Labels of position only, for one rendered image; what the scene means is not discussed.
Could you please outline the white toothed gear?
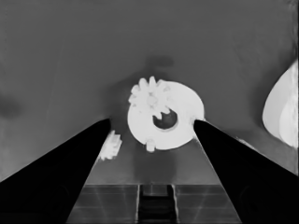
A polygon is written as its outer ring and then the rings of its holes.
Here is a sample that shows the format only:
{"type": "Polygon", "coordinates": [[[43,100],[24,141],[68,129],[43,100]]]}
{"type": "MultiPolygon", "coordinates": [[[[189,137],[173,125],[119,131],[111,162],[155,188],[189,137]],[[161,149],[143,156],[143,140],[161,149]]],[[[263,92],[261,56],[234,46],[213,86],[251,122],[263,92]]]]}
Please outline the white toothed gear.
{"type": "Polygon", "coordinates": [[[107,140],[103,144],[98,158],[101,161],[112,160],[116,157],[120,151],[122,144],[121,135],[117,134],[115,131],[112,131],[107,140]]]}
{"type": "Polygon", "coordinates": [[[167,105],[170,95],[171,88],[164,80],[156,81],[154,76],[149,79],[142,77],[132,87],[128,102],[138,111],[161,119],[163,113],[170,113],[167,105]]]}

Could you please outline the large thick white disc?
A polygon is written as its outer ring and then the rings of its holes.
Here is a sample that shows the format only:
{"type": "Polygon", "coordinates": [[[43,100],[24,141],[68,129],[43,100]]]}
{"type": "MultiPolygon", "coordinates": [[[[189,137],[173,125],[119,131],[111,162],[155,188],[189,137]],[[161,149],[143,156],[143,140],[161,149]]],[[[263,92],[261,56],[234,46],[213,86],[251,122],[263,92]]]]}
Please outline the large thick white disc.
{"type": "Polygon", "coordinates": [[[299,146],[298,102],[298,62],[295,62],[275,83],[263,112],[266,129],[295,149],[299,146]]]}

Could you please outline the white round pinned carrier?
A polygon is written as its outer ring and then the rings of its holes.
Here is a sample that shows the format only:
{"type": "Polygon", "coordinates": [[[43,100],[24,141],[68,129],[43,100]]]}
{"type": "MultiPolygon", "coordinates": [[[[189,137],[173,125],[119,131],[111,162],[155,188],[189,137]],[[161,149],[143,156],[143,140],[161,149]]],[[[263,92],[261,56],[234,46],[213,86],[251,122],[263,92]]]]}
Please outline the white round pinned carrier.
{"type": "Polygon", "coordinates": [[[127,122],[133,137],[146,146],[147,151],[169,150],[181,147],[195,138],[193,123],[203,120],[205,109],[200,97],[189,87],[166,81],[171,88],[167,101],[169,114],[161,119],[138,111],[129,105],[127,122]]]}

